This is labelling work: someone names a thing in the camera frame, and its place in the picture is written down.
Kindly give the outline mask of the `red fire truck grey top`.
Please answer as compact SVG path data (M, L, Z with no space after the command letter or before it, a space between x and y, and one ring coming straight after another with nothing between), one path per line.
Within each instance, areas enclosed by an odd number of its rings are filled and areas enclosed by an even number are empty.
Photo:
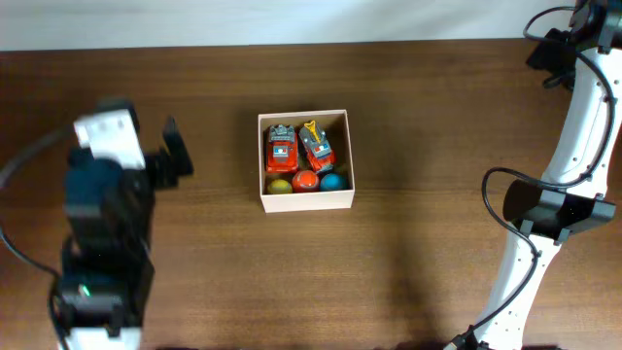
M298 171L297 134L292 125L273 124L268 128L265 168L268 173Z

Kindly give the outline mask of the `yellow toy ball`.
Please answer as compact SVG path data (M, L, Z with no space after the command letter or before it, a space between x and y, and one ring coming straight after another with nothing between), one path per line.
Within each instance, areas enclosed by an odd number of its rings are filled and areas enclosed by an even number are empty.
M289 194L293 193L294 190L291 183L287 180L275 179L268 184L266 192L268 194Z

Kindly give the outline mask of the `red toy ball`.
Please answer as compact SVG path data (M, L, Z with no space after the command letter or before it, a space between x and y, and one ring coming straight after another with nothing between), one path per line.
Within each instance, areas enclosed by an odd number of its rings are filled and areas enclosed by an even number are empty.
M298 171L292 179L292 187L295 193L316 192L319 186L320 178L312 170Z

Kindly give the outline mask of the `fire truck with yellow ladder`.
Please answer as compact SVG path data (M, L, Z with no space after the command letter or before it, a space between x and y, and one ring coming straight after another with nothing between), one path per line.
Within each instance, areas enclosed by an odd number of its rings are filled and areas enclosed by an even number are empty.
M299 130L298 137L314 172L326 173L334 168L335 153L326 132L316 121L305 122Z

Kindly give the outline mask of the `blue toy ball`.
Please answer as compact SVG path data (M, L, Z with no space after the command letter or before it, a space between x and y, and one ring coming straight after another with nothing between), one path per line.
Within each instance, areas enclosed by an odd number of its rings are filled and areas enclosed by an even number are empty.
M320 182L321 192L344 191L348 189L347 179L336 173L325 175Z

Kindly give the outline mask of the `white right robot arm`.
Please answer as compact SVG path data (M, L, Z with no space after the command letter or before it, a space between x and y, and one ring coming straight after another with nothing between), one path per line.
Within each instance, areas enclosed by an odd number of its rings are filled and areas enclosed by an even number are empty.
M482 314L448 343L450 349L522 348L537 290L562 245L615 215L605 195L621 126L621 4L581 0L568 10L568 30L523 33L537 43L528 65L549 72L546 88L571 91L570 108L540 178L502 169L514 180L502 212L492 216L507 230L499 274Z

